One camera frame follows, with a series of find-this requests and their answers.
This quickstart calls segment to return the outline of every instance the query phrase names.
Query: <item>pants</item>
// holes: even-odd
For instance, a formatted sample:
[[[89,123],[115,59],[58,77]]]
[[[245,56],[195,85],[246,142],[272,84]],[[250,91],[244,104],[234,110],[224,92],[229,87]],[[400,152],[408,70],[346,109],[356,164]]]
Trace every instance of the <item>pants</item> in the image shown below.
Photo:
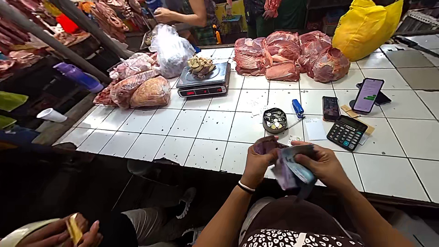
[[[247,36],[252,39],[267,37],[272,32],[274,32],[274,18],[264,20],[262,15],[260,15],[256,17],[254,24],[247,24]]]

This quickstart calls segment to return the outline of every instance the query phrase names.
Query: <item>orange object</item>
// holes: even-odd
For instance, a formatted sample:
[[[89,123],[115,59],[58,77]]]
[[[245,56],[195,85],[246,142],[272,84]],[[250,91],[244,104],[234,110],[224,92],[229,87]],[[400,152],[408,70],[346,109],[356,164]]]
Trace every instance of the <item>orange object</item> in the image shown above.
[[[74,34],[81,30],[72,20],[70,20],[67,16],[65,16],[65,14],[57,16],[56,21],[61,25],[61,27],[67,33]]]

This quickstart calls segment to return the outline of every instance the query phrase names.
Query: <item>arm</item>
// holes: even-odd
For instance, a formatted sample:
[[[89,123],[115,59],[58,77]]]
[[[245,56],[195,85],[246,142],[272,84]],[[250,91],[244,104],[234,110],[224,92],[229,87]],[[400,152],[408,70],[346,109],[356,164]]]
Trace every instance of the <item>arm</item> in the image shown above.
[[[157,8],[154,17],[158,22],[168,23],[171,21],[183,22],[194,26],[204,27],[207,25],[207,12],[204,0],[189,0],[192,11],[191,15],[180,14],[167,8]]]
[[[277,137],[268,136],[259,139],[255,144],[268,140],[277,140]],[[247,161],[241,183],[255,189],[264,179],[265,171],[270,161],[277,159],[276,149],[270,153],[259,155],[254,145],[248,148]],[[242,222],[250,203],[251,194],[239,186],[235,186],[226,202],[209,221],[197,239],[194,247],[229,247],[238,235]]]
[[[291,142],[293,145],[309,144]],[[340,161],[330,149],[314,145],[317,161],[298,154],[295,160],[310,169],[326,186],[333,188],[342,198],[349,217],[367,246],[414,247],[398,230],[375,210],[369,201],[354,187]]]

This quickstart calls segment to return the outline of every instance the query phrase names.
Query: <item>phone screen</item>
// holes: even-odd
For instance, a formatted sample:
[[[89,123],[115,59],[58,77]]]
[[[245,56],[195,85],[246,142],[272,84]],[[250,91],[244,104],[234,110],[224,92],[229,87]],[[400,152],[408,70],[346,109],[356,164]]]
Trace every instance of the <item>phone screen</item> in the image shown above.
[[[366,78],[355,101],[354,110],[370,112],[384,81]]]

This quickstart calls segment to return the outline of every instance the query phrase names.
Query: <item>person's left hand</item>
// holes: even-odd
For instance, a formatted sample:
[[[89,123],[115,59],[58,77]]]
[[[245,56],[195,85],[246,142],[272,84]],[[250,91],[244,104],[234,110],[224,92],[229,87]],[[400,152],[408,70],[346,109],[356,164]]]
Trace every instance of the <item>person's left hand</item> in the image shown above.
[[[251,189],[256,189],[264,179],[265,171],[269,164],[277,159],[277,149],[272,149],[269,153],[260,155],[255,152],[255,145],[264,141],[277,141],[278,138],[278,136],[273,135],[266,136],[257,140],[248,148],[245,170],[241,177],[241,183],[243,185]]]
[[[157,8],[154,11],[154,18],[159,22],[159,23],[168,23],[174,20],[173,18],[174,12],[167,9],[167,8]]]

